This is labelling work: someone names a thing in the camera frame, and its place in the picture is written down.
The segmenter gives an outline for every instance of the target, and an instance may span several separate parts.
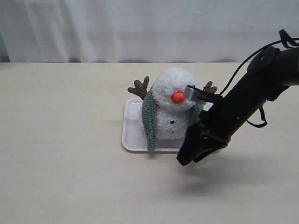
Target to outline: white table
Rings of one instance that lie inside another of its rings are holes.
[[[265,105],[268,126],[245,124],[201,163],[124,150],[127,88],[170,66],[221,90],[238,64],[1,63],[0,223],[297,223],[297,87]]]

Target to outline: black robotic arm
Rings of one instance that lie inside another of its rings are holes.
[[[246,121],[255,127],[265,126],[267,122],[263,104],[276,100],[290,86],[299,85],[299,44],[295,42],[299,38],[291,38],[284,30],[279,34],[280,41],[259,49],[239,66],[220,94],[214,95],[194,86],[186,87],[184,96],[187,99],[211,102],[213,106],[208,111],[202,111],[199,114],[200,122],[187,129],[184,143],[177,155],[181,165],[199,162],[214,151],[225,148],[232,135]],[[273,47],[280,42],[288,49]],[[223,97],[222,93],[238,70],[253,56],[255,57],[248,65],[246,74]],[[258,109],[264,123],[254,125],[248,118]]]

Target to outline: white tray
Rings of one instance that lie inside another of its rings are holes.
[[[138,112],[142,105],[140,98],[129,99],[125,104],[123,127],[122,127],[122,145],[126,150],[132,153],[151,153],[147,150],[146,135],[138,122]],[[157,140],[157,146],[154,153],[178,153],[184,139],[179,140]]]

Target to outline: wire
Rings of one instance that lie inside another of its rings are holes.
[[[298,41],[299,38],[292,38],[294,41]],[[269,46],[272,46],[272,45],[275,45],[275,44],[278,44],[278,43],[281,43],[282,40],[280,41],[275,41],[275,42],[272,42],[272,43],[269,43],[265,46],[263,46],[262,48],[260,48],[259,50],[257,50],[256,52],[254,52],[252,55],[250,55],[248,58],[245,59],[245,61],[243,61],[240,66],[236,69],[236,71],[233,73],[232,77],[230,78],[229,82],[227,83],[227,85],[224,87],[224,89],[219,93],[219,95],[221,96],[229,87],[229,85],[232,83],[234,77],[236,76],[236,74],[238,73],[238,71],[241,69],[241,67],[247,62],[249,61],[254,55],[258,54],[259,52],[265,50],[267,47]]]

